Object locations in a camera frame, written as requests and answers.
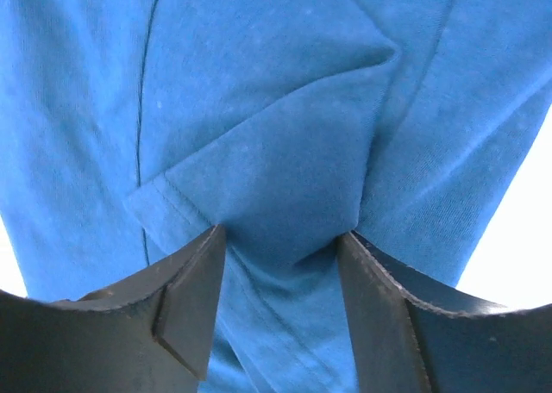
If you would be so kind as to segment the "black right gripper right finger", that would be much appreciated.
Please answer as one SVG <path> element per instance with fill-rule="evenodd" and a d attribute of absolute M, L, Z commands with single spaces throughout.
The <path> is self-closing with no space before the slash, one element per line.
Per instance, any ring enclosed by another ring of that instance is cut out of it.
<path fill-rule="evenodd" d="M 550 306 L 471 296 L 355 232 L 336 249 L 360 391 L 550 391 Z"/>

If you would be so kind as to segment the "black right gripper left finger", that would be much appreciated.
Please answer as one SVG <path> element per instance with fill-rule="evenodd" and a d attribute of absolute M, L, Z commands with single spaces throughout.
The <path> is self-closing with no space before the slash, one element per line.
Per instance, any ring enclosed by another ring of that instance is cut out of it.
<path fill-rule="evenodd" d="M 77 301 L 1 295 L 4 392 L 194 392 L 205 379 L 225 230 Z"/>

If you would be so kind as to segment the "navy blue printed t-shirt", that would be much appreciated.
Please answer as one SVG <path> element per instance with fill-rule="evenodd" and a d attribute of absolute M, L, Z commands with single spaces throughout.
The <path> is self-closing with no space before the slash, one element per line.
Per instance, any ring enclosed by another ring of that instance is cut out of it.
<path fill-rule="evenodd" d="M 79 297 L 211 225 L 203 392 L 354 392 L 331 241 L 456 284 L 551 104 L 551 0 L 1 0 L 1 217 Z"/>

